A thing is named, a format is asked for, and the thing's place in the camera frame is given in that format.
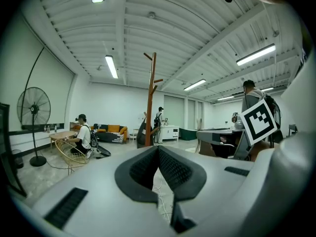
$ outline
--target gray shirt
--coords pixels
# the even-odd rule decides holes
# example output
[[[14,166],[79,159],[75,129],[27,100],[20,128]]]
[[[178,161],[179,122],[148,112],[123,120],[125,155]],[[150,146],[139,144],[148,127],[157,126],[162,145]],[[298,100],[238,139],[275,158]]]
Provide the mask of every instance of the gray shirt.
[[[264,96],[265,93],[263,91],[255,88],[251,92],[249,92],[244,99],[242,100],[242,108],[241,112],[243,113],[250,107],[254,106],[256,103],[258,103],[259,99]]]

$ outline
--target couch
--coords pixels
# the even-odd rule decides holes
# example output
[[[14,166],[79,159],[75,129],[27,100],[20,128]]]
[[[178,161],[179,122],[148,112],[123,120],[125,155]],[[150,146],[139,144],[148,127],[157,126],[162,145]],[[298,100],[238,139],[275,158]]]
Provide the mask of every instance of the couch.
[[[94,124],[91,129],[96,130],[100,141],[123,143],[127,140],[127,127],[112,124]]]

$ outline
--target person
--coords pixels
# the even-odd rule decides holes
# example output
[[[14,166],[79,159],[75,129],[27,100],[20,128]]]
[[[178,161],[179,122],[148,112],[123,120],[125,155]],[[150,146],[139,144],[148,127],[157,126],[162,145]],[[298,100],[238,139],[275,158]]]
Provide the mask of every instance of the person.
[[[159,119],[159,123],[158,123],[158,131],[157,131],[157,134],[155,136],[155,143],[159,143],[159,144],[162,144],[162,133],[161,133],[161,123],[164,121],[163,120],[163,107],[159,107],[158,108],[158,112],[156,114],[156,117]]]
[[[236,123],[236,121],[237,121],[237,115],[238,115],[238,113],[233,113],[233,115],[232,115],[232,122],[233,122],[233,123]]]
[[[241,112],[244,112],[247,109],[254,106],[255,104],[257,104],[259,99],[264,96],[264,93],[263,93],[263,91],[256,88],[255,83],[252,80],[244,81],[242,86],[243,86],[243,92],[245,94],[245,97],[242,100]],[[229,143],[229,144],[233,144],[233,141],[235,141],[235,145],[238,145],[239,141],[240,141],[240,137],[236,136],[236,138],[235,137],[227,138],[226,136],[221,136],[220,140],[223,143]],[[251,152],[250,152],[250,155],[249,155],[250,160],[255,161],[258,154],[262,150],[269,149],[269,148],[270,148],[270,144],[266,141],[261,140],[261,141],[255,143]]]
[[[91,153],[91,151],[89,151],[91,149],[90,126],[87,123],[85,114],[80,114],[78,116],[78,121],[81,125],[78,136],[76,138],[70,138],[66,141],[74,142],[76,144],[76,147],[71,149],[71,153],[76,154],[78,153],[78,150],[79,150],[83,154],[87,155],[87,157],[89,157],[87,153],[88,152]]]
[[[264,96],[264,93],[263,91],[256,88],[255,83],[252,80],[244,81],[242,87],[245,94],[241,106],[241,112],[243,113],[247,109],[257,104],[258,100]]]

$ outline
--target chair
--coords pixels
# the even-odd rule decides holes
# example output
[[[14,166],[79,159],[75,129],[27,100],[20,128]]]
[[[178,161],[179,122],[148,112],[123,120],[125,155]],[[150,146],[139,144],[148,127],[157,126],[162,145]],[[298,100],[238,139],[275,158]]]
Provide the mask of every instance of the chair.
[[[82,167],[83,165],[89,162],[89,159],[87,158],[87,156],[85,156],[81,151],[79,151],[77,148],[75,148],[73,145],[69,144],[68,142],[63,141],[63,140],[56,140],[55,145],[58,149],[59,155],[68,165],[68,175],[69,175],[69,170],[72,173],[74,171],[73,168]],[[75,154],[71,153],[72,148],[75,148],[77,150],[77,153]]]

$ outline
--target white ceiling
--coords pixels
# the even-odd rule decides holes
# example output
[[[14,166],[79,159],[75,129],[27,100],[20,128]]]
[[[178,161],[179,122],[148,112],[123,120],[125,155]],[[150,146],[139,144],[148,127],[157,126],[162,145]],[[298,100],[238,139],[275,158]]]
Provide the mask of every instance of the white ceiling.
[[[67,47],[61,59],[91,81],[147,87],[151,62],[143,53],[156,52],[155,79],[163,79],[158,89],[214,102],[240,92],[243,79],[259,88],[288,85],[299,66],[300,25],[285,5],[267,4],[265,10],[257,0],[32,0],[27,6],[22,11],[35,32],[46,28],[45,41]],[[276,56],[236,64],[271,43]],[[119,79],[112,78],[105,55],[114,57]],[[200,79],[207,83],[183,90]]]

